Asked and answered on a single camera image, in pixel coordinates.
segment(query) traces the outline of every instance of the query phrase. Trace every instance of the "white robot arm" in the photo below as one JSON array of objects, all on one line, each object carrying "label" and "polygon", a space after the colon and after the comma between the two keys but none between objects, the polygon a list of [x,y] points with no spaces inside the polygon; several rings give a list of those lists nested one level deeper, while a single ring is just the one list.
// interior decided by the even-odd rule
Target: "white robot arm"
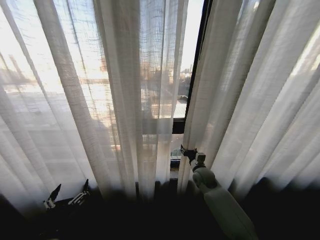
[{"label": "white robot arm", "polygon": [[230,239],[257,240],[250,218],[233,196],[220,186],[215,174],[206,168],[204,164],[206,155],[197,149],[186,150],[183,146],[181,152],[189,158],[193,181],[203,193],[204,201],[224,234]]}]

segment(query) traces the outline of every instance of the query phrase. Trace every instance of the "white curtain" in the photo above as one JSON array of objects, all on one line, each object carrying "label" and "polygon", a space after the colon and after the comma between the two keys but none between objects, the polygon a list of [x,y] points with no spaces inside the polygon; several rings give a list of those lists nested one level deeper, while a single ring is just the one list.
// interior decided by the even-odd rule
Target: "white curtain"
[{"label": "white curtain", "polygon": [[[214,0],[183,144],[242,199],[320,187],[320,1]],[[181,161],[178,191],[190,167]]]},{"label": "white curtain", "polygon": [[188,1],[0,0],[0,194],[152,199],[169,180]]}]

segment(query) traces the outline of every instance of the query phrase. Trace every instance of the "black window frame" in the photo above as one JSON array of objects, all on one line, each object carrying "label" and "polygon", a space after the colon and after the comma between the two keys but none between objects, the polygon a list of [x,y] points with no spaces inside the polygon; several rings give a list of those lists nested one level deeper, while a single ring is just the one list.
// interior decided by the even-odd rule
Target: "black window frame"
[{"label": "black window frame", "polygon": [[213,4],[213,0],[204,0],[203,2],[202,16],[201,16],[201,21],[199,26],[198,39],[197,39],[196,48],[195,48],[195,55],[194,55],[193,68],[192,68],[192,74],[190,79],[188,100],[186,102],[185,115],[184,117],[173,119],[172,134],[183,134],[185,132],[186,119],[189,111],[192,90],[195,83],[196,70],[197,70],[198,61],[201,55],[202,46],[204,43],[204,38],[206,34],[206,29],[207,29],[207,24],[208,24],[208,19],[209,19],[212,4]]}]

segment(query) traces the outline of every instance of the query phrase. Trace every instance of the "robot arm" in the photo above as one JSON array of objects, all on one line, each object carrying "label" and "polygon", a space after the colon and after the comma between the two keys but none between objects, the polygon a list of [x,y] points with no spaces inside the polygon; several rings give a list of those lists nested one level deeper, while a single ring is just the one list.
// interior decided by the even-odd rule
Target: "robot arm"
[{"label": "robot arm", "polygon": [[203,193],[203,198],[224,234],[230,239],[258,239],[253,223],[233,196],[220,186],[215,174],[206,168],[206,155],[195,150],[181,152],[189,158],[192,179]]},{"label": "robot arm", "polygon": [[89,187],[89,180],[87,179],[85,181],[85,184],[83,186],[82,192],[80,192],[77,196],[73,198],[68,198],[64,200],[60,200],[58,202],[56,201],[56,198],[59,194],[61,188],[61,184],[50,194],[49,198],[47,200],[43,201],[43,204],[47,210],[52,210],[58,206],[80,206],[82,205],[86,199],[91,195],[91,189]]}]

